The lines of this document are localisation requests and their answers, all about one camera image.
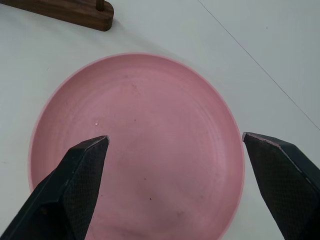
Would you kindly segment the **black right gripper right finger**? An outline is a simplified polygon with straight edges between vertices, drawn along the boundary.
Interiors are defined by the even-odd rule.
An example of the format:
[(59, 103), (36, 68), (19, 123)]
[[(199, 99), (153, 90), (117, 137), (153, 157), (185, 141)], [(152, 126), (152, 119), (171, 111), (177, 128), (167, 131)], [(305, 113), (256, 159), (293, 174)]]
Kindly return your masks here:
[(244, 132), (260, 194), (284, 240), (320, 240), (320, 169), (294, 144)]

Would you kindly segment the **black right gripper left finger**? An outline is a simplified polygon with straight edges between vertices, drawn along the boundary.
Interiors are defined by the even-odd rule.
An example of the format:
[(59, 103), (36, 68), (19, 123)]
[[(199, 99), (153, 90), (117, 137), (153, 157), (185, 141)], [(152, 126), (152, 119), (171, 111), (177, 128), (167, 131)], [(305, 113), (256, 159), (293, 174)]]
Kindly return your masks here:
[(85, 240), (109, 146), (106, 135), (70, 148), (31, 193), (0, 240)]

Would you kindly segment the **dark wooden rack base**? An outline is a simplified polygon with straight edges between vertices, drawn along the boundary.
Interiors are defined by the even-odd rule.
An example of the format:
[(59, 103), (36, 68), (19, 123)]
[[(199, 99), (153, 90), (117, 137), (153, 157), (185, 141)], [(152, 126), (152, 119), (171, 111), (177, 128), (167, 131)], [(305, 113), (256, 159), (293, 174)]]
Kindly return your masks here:
[(0, 0), (0, 4), (106, 32), (114, 8), (106, 0)]

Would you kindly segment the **pink round plate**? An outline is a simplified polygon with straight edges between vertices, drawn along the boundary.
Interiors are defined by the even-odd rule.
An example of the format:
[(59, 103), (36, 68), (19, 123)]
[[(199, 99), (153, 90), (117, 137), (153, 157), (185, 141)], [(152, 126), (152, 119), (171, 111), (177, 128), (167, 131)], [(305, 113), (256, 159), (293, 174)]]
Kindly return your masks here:
[(34, 189), (78, 143), (108, 136), (85, 240), (221, 240), (242, 196), (242, 137), (221, 95), (191, 68), (123, 53), (76, 71), (33, 130)]

